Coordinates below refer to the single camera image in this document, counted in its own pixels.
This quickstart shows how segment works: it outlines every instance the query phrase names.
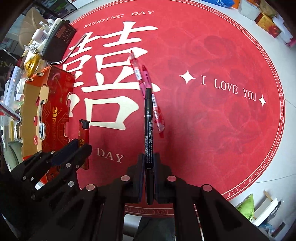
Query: blue plastic bag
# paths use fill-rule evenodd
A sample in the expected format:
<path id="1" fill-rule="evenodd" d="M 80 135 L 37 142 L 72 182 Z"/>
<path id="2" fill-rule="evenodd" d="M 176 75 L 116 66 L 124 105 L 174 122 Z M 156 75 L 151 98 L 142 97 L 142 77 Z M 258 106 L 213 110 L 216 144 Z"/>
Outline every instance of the blue plastic bag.
<path id="1" fill-rule="evenodd" d="M 234 4 L 233 0 L 203 0 L 221 7 L 231 7 Z"/>

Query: beige fan-shaped object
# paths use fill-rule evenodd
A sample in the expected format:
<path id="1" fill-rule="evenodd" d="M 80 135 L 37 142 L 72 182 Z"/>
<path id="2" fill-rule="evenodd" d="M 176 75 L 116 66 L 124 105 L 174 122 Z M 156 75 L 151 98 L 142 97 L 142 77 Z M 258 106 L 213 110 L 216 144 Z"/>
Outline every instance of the beige fan-shaped object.
<path id="1" fill-rule="evenodd" d="M 39 24 L 41 21 L 47 24 L 47 21 L 44 17 L 42 17 L 37 9 L 32 7 L 27 12 L 22 23 L 22 27 L 20 28 L 19 43 L 23 49 L 25 49 L 24 45 L 28 45 L 30 43 L 35 31 L 42 27 Z"/>

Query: red round mat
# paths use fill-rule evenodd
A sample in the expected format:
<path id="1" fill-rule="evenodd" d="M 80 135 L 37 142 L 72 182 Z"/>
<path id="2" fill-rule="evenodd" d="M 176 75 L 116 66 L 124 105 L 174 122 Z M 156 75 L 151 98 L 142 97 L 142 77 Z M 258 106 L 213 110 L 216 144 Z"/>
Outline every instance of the red round mat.
<path id="1" fill-rule="evenodd" d="M 88 33 L 63 65 L 77 76 L 68 136 L 78 137 L 79 119 L 91 121 L 81 187 L 111 183 L 144 151 L 144 101 L 130 50 L 154 83 L 165 119 L 164 139 L 154 128 L 154 151 L 174 175 L 231 199 L 267 168 L 284 127 L 283 90 L 265 51 L 238 23 L 191 1 L 134 0 L 92 10 L 73 26 L 70 46 Z M 126 210 L 169 215 L 169 207 Z"/>

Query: red lighter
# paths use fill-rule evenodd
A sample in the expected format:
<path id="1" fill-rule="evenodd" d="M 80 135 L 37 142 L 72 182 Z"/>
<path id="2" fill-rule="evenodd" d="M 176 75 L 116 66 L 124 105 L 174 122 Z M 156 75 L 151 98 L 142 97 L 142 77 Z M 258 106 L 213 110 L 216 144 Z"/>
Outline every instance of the red lighter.
<path id="1" fill-rule="evenodd" d="M 79 133 L 78 133 L 79 147 L 82 147 L 84 144 L 89 143 L 89 124 L 90 124 L 90 121 L 88 120 L 79 120 Z M 89 158 L 85 159 L 85 162 L 81 167 L 84 170 L 89 169 Z"/>

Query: white star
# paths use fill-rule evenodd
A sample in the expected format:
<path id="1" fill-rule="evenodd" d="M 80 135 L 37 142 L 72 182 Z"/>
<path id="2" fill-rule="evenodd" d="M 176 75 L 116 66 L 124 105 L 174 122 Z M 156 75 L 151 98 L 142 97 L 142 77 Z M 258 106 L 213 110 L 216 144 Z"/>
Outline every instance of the white star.
<path id="1" fill-rule="evenodd" d="M 181 76 L 181 77 L 185 80 L 186 84 L 188 84 L 188 82 L 189 82 L 190 80 L 195 79 L 195 78 L 193 78 L 193 77 L 189 74 L 189 71 L 188 71 L 188 70 L 187 70 L 187 72 L 186 72 L 185 74 L 183 74 L 183 75 L 179 75 L 179 76 Z"/>
<path id="2" fill-rule="evenodd" d="M 262 97 L 259 100 L 260 100 L 260 102 L 262 104 L 262 107 L 263 107 L 263 105 L 266 103 L 265 99 L 263 98 L 263 95 L 262 95 Z"/>

